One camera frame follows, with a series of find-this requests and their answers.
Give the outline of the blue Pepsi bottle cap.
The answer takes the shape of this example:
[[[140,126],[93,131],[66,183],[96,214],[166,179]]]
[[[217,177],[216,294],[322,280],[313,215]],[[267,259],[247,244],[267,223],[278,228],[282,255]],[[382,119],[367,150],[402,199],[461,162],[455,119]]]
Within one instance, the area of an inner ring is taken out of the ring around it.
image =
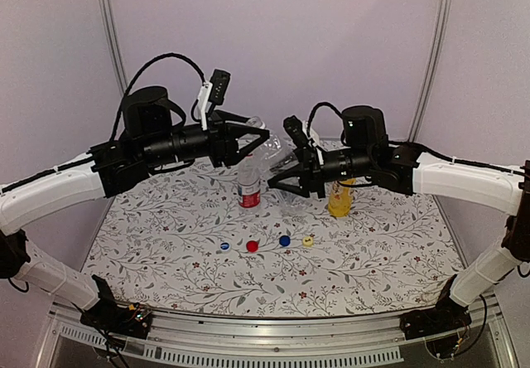
[[[280,244],[281,246],[287,247],[290,243],[291,243],[291,239],[290,239],[290,237],[287,236],[287,235],[283,235],[283,236],[281,236],[280,239],[279,239],[279,244]]]

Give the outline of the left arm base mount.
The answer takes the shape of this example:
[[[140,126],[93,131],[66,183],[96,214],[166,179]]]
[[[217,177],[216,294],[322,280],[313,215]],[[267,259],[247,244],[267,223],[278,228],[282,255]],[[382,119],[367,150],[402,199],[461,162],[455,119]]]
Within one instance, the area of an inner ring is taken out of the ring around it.
[[[119,306],[107,282],[95,274],[92,279],[97,285],[99,299],[93,307],[82,311],[80,323],[101,332],[147,339],[152,325],[152,310],[141,303]]]

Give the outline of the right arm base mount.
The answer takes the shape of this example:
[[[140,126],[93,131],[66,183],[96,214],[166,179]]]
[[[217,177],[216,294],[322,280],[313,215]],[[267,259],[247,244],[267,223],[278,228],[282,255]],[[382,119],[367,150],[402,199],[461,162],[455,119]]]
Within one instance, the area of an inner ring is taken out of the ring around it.
[[[451,336],[428,341],[427,350],[435,358],[445,360],[455,357],[463,343],[463,336],[455,334],[457,329],[466,330],[471,324],[467,307],[441,297],[434,307],[415,309],[399,316],[399,327],[407,340],[452,332]]]

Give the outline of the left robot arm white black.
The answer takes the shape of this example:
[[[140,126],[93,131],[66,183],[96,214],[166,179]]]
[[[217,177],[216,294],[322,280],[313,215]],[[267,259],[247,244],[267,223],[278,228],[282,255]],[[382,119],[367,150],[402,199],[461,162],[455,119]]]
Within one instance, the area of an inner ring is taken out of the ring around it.
[[[225,88],[205,82],[198,95],[198,123],[173,123],[184,111],[162,86],[123,99],[125,129],[117,140],[93,146],[73,160],[1,188],[1,277],[36,285],[90,312],[106,330],[123,323],[107,282],[50,257],[23,230],[42,217],[85,201],[111,198],[156,174],[191,166],[208,157],[214,167],[232,167],[269,138],[268,130],[236,114],[206,108],[223,100]]]

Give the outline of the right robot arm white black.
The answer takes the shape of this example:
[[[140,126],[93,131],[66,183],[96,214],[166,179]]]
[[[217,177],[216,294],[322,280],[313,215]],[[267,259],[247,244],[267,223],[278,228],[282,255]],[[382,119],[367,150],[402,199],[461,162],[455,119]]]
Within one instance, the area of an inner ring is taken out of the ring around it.
[[[445,196],[502,211],[505,236],[487,248],[469,268],[446,283],[428,324],[446,331],[460,308],[529,261],[529,166],[501,167],[447,157],[419,143],[389,140],[383,112],[367,105],[339,113],[344,148],[323,150],[309,123],[297,117],[283,127],[296,145],[298,163],[268,180],[271,188],[308,197],[324,197],[325,184],[364,177],[369,185],[403,195]]]

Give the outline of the right aluminium corner post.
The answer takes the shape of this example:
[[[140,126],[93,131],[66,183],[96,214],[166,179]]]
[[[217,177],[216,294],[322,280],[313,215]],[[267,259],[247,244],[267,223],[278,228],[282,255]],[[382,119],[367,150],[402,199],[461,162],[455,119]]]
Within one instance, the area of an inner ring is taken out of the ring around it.
[[[435,83],[437,66],[441,58],[447,23],[451,13],[451,1],[452,0],[439,0],[437,5],[431,48],[427,57],[426,70],[417,100],[417,107],[407,136],[408,142],[414,143],[418,140],[423,120],[426,116],[431,91]]]

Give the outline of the left aluminium corner post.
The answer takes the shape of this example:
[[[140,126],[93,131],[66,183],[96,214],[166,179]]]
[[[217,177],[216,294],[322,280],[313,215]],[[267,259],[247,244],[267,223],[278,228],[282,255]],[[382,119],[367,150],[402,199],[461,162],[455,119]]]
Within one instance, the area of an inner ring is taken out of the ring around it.
[[[122,49],[119,43],[113,4],[112,0],[98,0],[98,2],[113,73],[118,85],[119,96],[122,98],[129,86],[129,78],[125,70]]]

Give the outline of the aluminium corner post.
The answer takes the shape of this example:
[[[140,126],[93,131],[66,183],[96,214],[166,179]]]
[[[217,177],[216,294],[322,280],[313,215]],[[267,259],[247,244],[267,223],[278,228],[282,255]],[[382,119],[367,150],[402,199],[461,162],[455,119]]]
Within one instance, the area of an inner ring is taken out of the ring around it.
[[[414,143],[418,140],[423,120],[426,116],[431,91],[435,83],[437,66],[441,58],[447,23],[451,13],[451,1],[452,0],[439,0],[437,5],[431,48],[427,57],[426,70],[417,100],[417,107],[407,136],[408,142]]]
[[[122,98],[129,86],[129,78],[125,70],[122,49],[119,43],[113,4],[112,0],[98,0],[98,2],[113,73],[118,85],[119,96]]]

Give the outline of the clear plastic bottle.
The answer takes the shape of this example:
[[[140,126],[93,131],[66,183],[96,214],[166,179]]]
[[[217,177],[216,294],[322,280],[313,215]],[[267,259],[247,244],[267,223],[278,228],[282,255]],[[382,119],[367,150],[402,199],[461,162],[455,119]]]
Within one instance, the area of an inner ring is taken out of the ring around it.
[[[277,198],[278,201],[278,192],[280,190],[271,189],[268,186],[267,180],[270,179],[272,176],[266,176],[264,172],[267,164],[272,160],[273,157],[283,157],[287,154],[294,154],[294,151],[293,148],[285,140],[282,140],[276,133],[274,133],[272,130],[270,130],[269,132],[270,138],[264,144],[258,147],[253,152],[253,154],[258,160],[258,168],[261,173],[261,179],[263,184],[262,190],[270,191]]]

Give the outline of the pale yellow bottle cap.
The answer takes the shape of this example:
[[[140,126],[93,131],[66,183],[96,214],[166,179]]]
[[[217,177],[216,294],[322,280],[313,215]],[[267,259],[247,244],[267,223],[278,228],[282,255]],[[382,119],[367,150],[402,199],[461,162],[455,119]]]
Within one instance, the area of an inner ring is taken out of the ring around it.
[[[314,244],[314,238],[312,236],[303,237],[301,242],[304,247],[312,247]]]

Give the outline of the red-capped clear bottle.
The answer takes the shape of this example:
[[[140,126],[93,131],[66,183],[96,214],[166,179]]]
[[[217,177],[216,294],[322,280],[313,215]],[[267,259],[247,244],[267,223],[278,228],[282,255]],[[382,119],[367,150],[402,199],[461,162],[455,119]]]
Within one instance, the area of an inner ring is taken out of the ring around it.
[[[261,173],[254,154],[238,165],[238,205],[247,214],[256,214],[261,206]]]

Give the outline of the red bottle cap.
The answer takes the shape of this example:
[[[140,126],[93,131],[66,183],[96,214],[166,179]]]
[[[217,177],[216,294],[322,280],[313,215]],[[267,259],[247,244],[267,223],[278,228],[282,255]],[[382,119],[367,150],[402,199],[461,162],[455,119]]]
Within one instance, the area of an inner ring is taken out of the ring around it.
[[[256,240],[250,240],[246,244],[246,250],[249,253],[256,253],[259,248],[259,243]]]

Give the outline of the white blue bottle cap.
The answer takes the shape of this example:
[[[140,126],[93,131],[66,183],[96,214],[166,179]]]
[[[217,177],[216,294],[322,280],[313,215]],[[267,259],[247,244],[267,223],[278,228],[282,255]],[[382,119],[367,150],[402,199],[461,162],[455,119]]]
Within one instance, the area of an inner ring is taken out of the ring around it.
[[[219,251],[220,252],[228,252],[231,248],[231,244],[229,242],[221,242],[219,245]]]

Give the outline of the floral patterned table mat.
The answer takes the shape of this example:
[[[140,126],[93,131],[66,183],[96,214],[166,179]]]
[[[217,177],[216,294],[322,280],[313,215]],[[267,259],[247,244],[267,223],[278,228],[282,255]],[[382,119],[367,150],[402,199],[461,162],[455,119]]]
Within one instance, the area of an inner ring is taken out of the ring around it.
[[[117,196],[83,270],[114,296],[219,315],[318,317],[433,304],[463,264],[435,201],[357,190],[288,209],[275,191],[239,206],[237,172],[202,160]]]

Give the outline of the aluminium front rail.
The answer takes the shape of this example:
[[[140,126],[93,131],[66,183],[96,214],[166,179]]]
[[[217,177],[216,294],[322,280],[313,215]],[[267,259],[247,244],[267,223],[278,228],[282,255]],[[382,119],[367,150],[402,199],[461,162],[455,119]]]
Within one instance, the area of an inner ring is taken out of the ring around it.
[[[256,319],[157,309],[143,339],[118,348],[54,303],[38,367],[520,367],[496,297],[470,307],[471,326],[409,339],[400,313]]]

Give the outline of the Pepsi bottle blue label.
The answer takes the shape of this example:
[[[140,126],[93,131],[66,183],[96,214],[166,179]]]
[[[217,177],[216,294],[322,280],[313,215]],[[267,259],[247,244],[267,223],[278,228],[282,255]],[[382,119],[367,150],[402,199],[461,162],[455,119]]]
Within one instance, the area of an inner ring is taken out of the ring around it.
[[[288,215],[302,214],[309,206],[310,202],[302,196],[287,192],[278,192],[279,206]]]

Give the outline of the yellow juice bottle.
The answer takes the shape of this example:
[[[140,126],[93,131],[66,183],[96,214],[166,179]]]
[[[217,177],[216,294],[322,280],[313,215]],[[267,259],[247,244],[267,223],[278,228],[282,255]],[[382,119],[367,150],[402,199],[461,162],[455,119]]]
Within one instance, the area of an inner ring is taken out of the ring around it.
[[[354,200],[355,178],[333,182],[328,200],[328,212],[335,218],[345,217],[349,214]]]

